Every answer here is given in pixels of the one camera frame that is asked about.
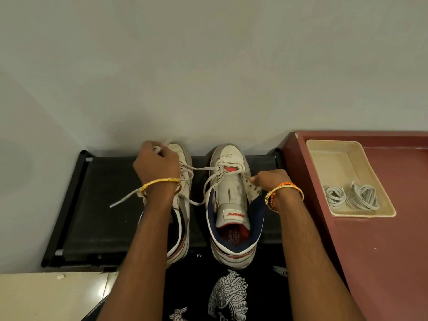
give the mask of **gold bracelet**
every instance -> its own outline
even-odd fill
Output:
[[[272,211],[274,211],[274,212],[278,212],[278,210],[276,209],[276,208],[274,208],[274,207],[271,207],[271,205],[269,204],[269,198],[270,198],[270,196],[273,194],[273,193],[275,193],[278,189],[281,189],[281,188],[294,188],[294,189],[297,189],[299,192],[300,192],[300,194],[302,195],[302,200],[303,200],[303,192],[302,192],[302,189],[300,189],[299,187],[297,187],[296,185],[281,185],[281,186],[278,186],[278,187],[276,187],[276,188],[273,188],[269,193],[267,193],[266,194],[266,196],[265,196],[265,204],[266,204],[266,206],[268,206],[269,207],[269,209],[270,210],[272,210]]]
[[[146,194],[144,193],[144,191],[147,189],[148,186],[151,186],[154,183],[157,182],[162,182],[162,181],[169,181],[169,182],[176,182],[179,185],[179,190],[177,190],[175,192],[175,194],[178,194],[181,190],[181,182],[179,178],[161,178],[161,179],[156,179],[156,180],[152,180],[151,182],[148,182],[146,184],[144,184],[141,188],[140,188],[140,194],[144,197],[147,197]]]

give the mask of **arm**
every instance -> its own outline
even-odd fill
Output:
[[[260,172],[252,183],[270,191],[290,178],[284,170]],[[281,217],[282,247],[287,262],[293,318],[365,320],[337,274],[315,224],[296,189],[277,191],[274,205]]]
[[[162,156],[153,152],[156,142],[145,142],[134,162],[142,184],[159,178],[178,178],[178,155],[162,146]],[[120,274],[98,317],[109,320],[161,320],[163,286],[167,265],[168,223],[176,183],[150,186],[147,205]]]

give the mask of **beige plastic tray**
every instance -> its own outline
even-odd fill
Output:
[[[345,193],[348,193],[352,182],[359,185],[368,184],[376,189],[380,205],[378,210],[353,210],[344,204],[337,208],[330,208],[332,215],[347,217],[393,217],[397,215],[359,142],[307,140],[306,145],[323,189],[337,186],[342,187]]]

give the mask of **shoe tongue label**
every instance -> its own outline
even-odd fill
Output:
[[[224,167],[228,172],[236,171],[238,170],[237,167]]]
[[[234,224],[243,224],[247,222],[247,218],[240,210],[223,209],[223,219],[225,221],[234,220]]]

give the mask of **black shoe rack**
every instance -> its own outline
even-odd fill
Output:
[[[251,175],[262,170],[285,169],[282,152],[246,156]],[[42,260],[42,267],[79,267],[114,271],[123,261],[144,209],[141,198],[132,196],[110,208],[132,190],[141,187],[132,162],[135,157],[96,157],[81,151],[72,174],[60,214]],[[193,166],[207,167],[210,156],[193,156]],[[207,171],[195,171],[190,198],[203,200]],[[210,234],[205,206],[190,205],[189,253],[209,246]],[[280,244],[279,216],[266,209],[258,245]]]

